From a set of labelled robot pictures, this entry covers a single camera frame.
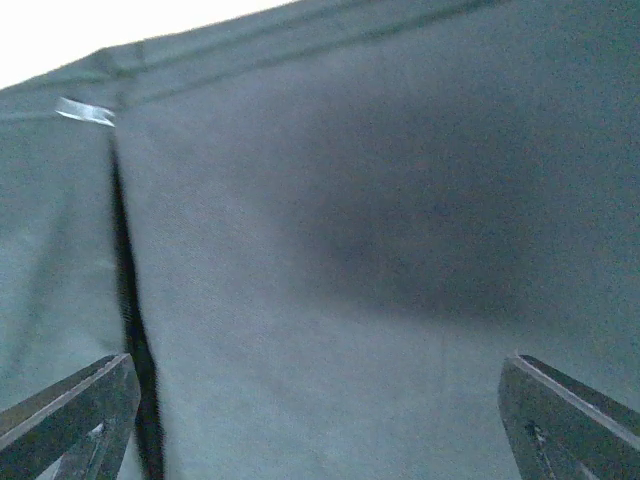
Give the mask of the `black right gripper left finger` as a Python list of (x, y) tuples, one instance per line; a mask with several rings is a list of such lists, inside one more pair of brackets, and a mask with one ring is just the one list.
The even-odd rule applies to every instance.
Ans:
[(108, 355), (1, 413), (1, 477), (115, 479), (140, 401), (134, 362)]

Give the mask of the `black student backpack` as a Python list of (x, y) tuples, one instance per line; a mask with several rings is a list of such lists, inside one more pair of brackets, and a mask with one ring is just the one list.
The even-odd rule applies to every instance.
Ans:
[(124, 479), (514, 479), (504, 358), (639, 405), (639, 5), (301, 1), (1, 93), (1, 404)]

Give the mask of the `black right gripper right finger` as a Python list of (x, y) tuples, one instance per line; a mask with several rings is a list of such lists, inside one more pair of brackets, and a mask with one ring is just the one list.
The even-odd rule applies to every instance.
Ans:
[(550, 365), (506, 358), (498, 406), (521, 478), (639, 477), (639, 413)]

